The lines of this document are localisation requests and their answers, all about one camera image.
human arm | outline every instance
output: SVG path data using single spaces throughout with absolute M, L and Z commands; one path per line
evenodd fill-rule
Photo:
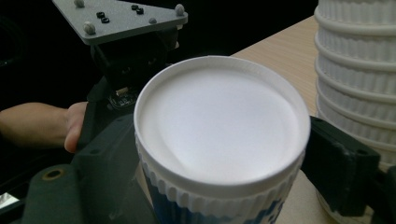
M 74 153 L 87 102 L 60 108 L 42 103 L 15 105 L 0 112 L 0 134 L 18 147 L 64 147 Z

stack of cups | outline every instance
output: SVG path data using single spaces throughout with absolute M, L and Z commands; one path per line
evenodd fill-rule
M 385 172 L 396 165 L 395 13 L 394 0 L 318 0 L 315 9 L 318 117 L 377 151 Z
M 304 160 L 304 100 L 274 71 L 206 56 L 175 63 L 140 92 L 136 144 L 167 224 L 274 223 Z

wooden table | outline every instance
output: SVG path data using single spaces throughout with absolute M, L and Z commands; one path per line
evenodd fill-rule
M 312 116 L 316 115 L 316 79 L 314 64 L 318 56 L 314 36 L 318 23 L 314 17 L 236 52 L 233 57 L 260 63 L 286 78 L 303 96 Z M 322 208 L 312 183 L 300 171 L 276 224 L 337 223 Z

stacked white cup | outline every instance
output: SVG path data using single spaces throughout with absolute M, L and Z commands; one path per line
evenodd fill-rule
M 318 117 L 377 151 L 386 172 L 396 165 L 396 1 L 318 0 L 315 19 Z

cup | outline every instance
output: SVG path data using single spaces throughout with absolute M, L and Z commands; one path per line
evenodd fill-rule
M 163 223 L 274 223 L 310 133 L 303 98 L 260 64 L 204 56 L 140 92 L 137 151 Z

